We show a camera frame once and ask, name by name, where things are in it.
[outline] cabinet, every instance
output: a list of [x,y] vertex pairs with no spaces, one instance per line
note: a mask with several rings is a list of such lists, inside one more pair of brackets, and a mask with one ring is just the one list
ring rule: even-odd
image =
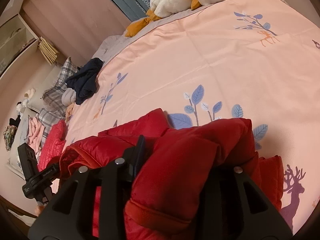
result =
[[0,27],[0,91],[38,43],[39,38],[19,14]]

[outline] bed sheet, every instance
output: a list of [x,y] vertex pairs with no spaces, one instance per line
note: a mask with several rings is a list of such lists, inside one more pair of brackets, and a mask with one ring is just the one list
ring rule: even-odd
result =
[[173,17],[99,52],[99,90],[75,106],[66,146],[158,107],[177,129],[251,119],[260,156],[280,155],[290,174],[282,215],[297,232],[320,196],[320,29],[280,0]]

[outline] red puffer jacket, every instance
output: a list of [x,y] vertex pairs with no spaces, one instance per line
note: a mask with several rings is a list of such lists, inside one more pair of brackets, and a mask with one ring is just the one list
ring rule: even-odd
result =
[[[124,209],[128,240],[192,239],[191,221],[212,166],[241,166],[279,210],[283,187],[281,158],[258,157],[251,121],[221,119],[200,127],[175,130],[161,109],[98,136],[77,141],[60,157],[61,177],[80,166],[98,168],[121,157],[146,137],[148,160],[136,177]],[[99,191],[93,221],[98,235]]]

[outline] navy blue cloth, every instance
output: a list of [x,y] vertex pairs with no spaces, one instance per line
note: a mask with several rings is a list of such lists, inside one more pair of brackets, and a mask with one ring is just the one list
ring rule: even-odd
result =
[[67,78],[67,87],[76,92],[77,105],[81,105],[97,91],[96,77],[102,65],[103,61],[95,57],[90,59],[77,73]]

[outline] gray plaid fabric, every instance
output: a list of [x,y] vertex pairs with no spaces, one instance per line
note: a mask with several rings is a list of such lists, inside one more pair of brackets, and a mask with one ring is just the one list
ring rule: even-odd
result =
[[71,57],[69,57],[62,66],[58,80],[54,87],[46,90],[43,94],[42,99],[44,101],[44,107],[47,111],[55,115],[59,115],[60,117],[66,115],[67,106],[64,106],[61,101],[62,95],[67,89],[65,80],[68,77],[73,76],[77,70],[78,69],[71,62]]
[[46,110],[45,108],[41,109],[41,111],[39,113],[39,121],[44,126],[44,132],[43,132],[42,140],[41,140],[42,146],[44,145],[44,142],[45,142],[46,138],[48,137],[48,134],[51,130],[51,127],[54,124],[58,123],[61,119],[65,119],[65,118],[62,117],[61,115],[52,113],[52,112]]

